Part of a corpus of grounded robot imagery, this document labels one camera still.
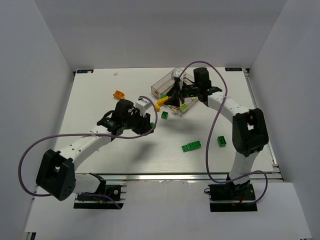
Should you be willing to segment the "long yellow lego brick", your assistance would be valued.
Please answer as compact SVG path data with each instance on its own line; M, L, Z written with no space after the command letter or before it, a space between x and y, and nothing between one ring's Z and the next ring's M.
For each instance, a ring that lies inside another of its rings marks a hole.
M158 99L158 100L157 100L157 104L158 104L158 105L163 105L168 99L169 99L168 96L163 97L163 98L161 98L161 99Z

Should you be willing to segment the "orange lego brick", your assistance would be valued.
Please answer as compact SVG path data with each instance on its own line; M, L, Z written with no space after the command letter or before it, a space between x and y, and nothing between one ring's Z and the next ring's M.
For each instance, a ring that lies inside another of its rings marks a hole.
M125 94L119 90L116 90L113 94L113 97L116 98L116 99L124 99L125 98Z

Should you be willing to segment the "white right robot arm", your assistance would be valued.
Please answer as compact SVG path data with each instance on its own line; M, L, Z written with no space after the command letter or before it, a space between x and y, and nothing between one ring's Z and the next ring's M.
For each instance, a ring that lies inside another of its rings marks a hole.
M261 109L249 109L228 97L228 91L212 86L205 67L193 70L191 84L186 84L181 70L172 73L174 84L167 92L166 105L179 107L186 98L197 97L208 108L216 110L232 124L232 144L235 157L224 183L226 194L236 198L250 184L250 173L260 151L269 142L264 114Z

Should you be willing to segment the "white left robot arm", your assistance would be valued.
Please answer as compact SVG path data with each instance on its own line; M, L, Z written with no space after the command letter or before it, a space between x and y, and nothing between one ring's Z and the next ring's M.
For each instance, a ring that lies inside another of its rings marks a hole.
M145 96L136 102L121 99L115 109L108 111L88 132L79 134L79 139L59 150L49 149L42 157L36 184L59 201L72 193L92 197L106 197L107 182L95 173L77 174L78 167L93 153L119 138L125 130L135 133L134 138L153 133L155 125L147 113L154 103Z

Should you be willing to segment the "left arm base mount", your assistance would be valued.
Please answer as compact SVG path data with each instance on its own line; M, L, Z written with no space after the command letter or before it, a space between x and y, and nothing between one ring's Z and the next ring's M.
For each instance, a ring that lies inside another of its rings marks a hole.
M107 184L101 193L77 193L74 209L82 210L121 210L124 206L127 186Z

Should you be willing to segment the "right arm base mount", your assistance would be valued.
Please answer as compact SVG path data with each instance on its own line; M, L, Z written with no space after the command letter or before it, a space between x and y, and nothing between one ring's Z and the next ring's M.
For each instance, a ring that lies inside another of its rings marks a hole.
M232 193L224 184L210 184L204 189L209 196L212 213L257 212L256 195L250 183L245 189Z

